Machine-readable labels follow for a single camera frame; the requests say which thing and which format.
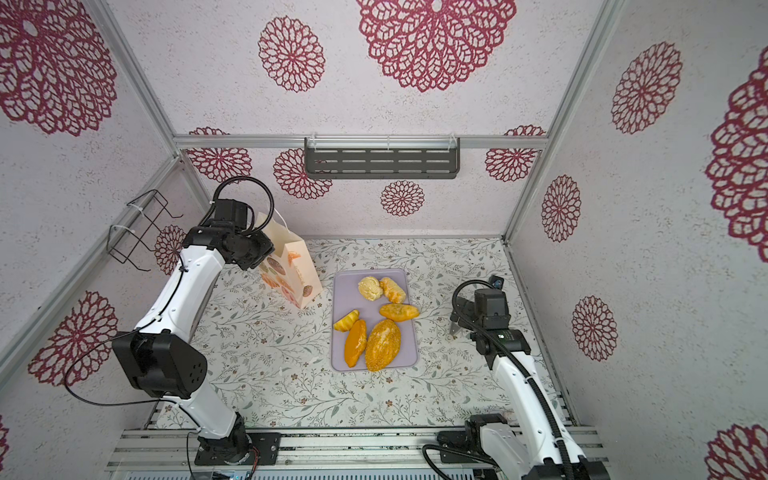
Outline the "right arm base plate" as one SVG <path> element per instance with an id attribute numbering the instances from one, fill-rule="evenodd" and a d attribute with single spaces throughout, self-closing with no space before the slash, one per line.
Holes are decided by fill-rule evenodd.
<path id="1" fill-rule="evenodd" d="M 436 440 L 441 446 L 441 461 L 459 463 L 467 460 L 496 466 L 496 462 L 483 451 L 480 443 L 480 428 L 490 424 L 507 425 L 508 421 L 499 413 L 477 414 L 470 416 L 461 431 L 439 431 Z"/>

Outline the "round pale bread bun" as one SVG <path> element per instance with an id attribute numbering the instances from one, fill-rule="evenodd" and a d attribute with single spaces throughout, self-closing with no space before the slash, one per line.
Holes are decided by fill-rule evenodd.
<path id="1" fill-rule="evenodd" d="M 380 281 L 373 276 L 361 279 L 358 283 L 358 291 L 368 301 L 376 301 L 383 295 Z"/>

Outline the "printed paper bag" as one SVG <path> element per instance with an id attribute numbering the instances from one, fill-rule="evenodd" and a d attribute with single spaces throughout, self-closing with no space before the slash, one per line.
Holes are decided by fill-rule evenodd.
<path id="1" fill-rule="evenodd" d="M 306 308 L 323 287 L 305 240 L 287 227 L 278 211 L 263 233 L 274 251 L 259 265 L 261 278 L 296 308 Z"/>

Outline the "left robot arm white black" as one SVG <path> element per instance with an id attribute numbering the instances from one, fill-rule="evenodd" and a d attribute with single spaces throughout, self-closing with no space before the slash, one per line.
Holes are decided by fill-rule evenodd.
<path id="1" fill-rule="evenodd" d="M 248 447 L 243 417 L 208 382 L 208 362 L 191 339 L 220 273 L 227 265 L 258 267 L 274 251 L 264 229 L 274 213 L 247 204 L 214 201 L 186 234 L 176 269 L 137 326 L 112 342 L 131 386 L 176 404 L 199 429 L 202 445 L 241 455 Z"/>

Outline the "large sesame bread loaf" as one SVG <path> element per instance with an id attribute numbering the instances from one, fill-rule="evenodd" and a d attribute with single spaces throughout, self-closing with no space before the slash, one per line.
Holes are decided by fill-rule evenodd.
<path id="1" fill-rule="evenodd" d="M 397 323 L 385 319 L 376 324 L 365 350 L 366 368 L 376 372 L 389 366 L 400 352 L 401 332 Z"/>

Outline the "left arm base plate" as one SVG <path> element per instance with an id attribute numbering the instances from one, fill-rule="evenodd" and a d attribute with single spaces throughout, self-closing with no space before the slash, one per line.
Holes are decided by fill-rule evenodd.
<path id="1" fill-rule="evenodd" d="M 246 433 L 233 439 L 199 437 L 195 466 L 271 466 L 277 461 L 282 435 L 277 432 Z"/>

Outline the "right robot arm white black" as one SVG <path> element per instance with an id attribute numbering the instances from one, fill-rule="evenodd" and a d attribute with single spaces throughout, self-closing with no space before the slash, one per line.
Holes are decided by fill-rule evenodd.
<path id="1" fill-rule="evenodd" d="M 503 281 L 467 280 L 452 293 L 451 320 L 470 332 L 495 382 L 511 402 L 520 432 L 500 414 L 475 415 L 466 423 L 474 461 L 488 460 L 508 479 L 608 479 L 605 464 L 587 456 L 557 415 L 541 384 L 531 347 L 511 319 Z"/>

